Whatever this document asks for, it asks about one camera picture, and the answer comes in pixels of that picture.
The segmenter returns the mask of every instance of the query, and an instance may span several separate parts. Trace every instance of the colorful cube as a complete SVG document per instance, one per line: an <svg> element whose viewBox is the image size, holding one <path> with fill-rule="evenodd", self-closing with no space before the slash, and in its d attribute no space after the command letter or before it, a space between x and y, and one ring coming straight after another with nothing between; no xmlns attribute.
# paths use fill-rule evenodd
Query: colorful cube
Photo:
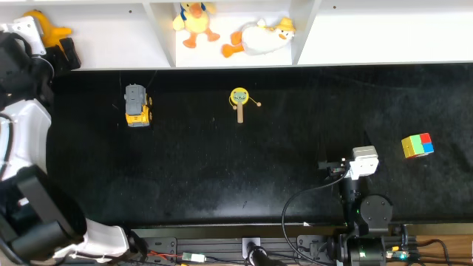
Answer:
<svg viewBox="0 0 473 266"><path fill-rule="evenodd" d="M401 142L406 158L425 156L434 152L429 133L412 135Z"/></svg>

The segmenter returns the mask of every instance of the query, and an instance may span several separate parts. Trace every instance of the orange beak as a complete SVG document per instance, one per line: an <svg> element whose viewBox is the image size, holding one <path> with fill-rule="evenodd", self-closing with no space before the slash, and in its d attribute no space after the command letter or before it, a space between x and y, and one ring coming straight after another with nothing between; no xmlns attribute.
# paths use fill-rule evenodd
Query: orange beak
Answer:
<svg viewBox="0 0 473 266"><path fill-rule="evenodd" d="M202 8L200 6L200 3L195 3L191 5L191 8L189 9L189 11L191 11L191 14L195 18L200 18L200 16L202 15Z"/></svg>

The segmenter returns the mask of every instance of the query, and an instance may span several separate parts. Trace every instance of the red square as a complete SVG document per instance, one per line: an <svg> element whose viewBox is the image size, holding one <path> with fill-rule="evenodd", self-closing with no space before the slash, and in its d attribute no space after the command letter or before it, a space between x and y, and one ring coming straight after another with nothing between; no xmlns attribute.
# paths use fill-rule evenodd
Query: red square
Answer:
<svg viewBox="0 0 473 266"><path fill-rule="evenodd" d="M421 134L421 142L422 142L422 144L431 143L431 142L432 142L432 141L430 140L430 135L429 135L429 133Z"/></svg>

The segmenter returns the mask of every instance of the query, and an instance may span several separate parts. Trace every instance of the yellow toy truck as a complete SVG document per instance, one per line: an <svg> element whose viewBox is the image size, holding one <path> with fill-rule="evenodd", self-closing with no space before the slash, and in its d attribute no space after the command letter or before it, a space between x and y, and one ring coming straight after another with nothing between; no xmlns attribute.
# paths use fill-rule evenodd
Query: yellow toy truck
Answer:
<svg viewBox="0 0 473 266"><path fill-rule="evenodd" d="M153 119L151 107L153 101L141 85L128 85L125 88L125 117L128 126L149 126Z"/></svg>

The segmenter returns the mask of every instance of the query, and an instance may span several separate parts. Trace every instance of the black tabletop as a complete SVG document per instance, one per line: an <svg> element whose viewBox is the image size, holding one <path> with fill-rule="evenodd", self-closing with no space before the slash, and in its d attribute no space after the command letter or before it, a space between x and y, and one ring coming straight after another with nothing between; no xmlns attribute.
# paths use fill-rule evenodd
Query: black tabletop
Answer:
<svg viewBox="0 0 473 266"><path fill-rule="evenodd" d="M50 178L106 224L279 222L297 191L324 182L329 157L366 137L380 164L370 191L394 222L473 220L471 64L74 72L58 78L47 140ZM147 87L151 128L129 128L125 86ZM245 87L262 103L228 102ZM401 140L428 132L435 152L404 158ZM338 189L295 200L289 222L339 224Z"/></svg>

